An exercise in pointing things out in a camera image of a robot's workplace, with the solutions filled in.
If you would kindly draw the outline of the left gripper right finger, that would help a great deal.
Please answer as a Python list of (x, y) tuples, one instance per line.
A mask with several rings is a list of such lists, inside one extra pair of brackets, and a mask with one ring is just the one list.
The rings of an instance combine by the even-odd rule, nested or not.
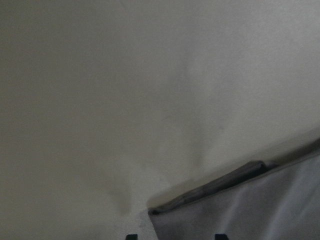
[(227, 235), (222, 233), (217, 233), (214, 235), (215, 240), (227, 240)]

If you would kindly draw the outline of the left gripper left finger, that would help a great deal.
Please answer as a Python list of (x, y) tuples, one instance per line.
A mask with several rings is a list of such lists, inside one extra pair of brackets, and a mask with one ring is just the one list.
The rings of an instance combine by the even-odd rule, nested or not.
[(137, 234), (128, 234), (125, 237), (125, 240), (138, 240), (138, 235)]

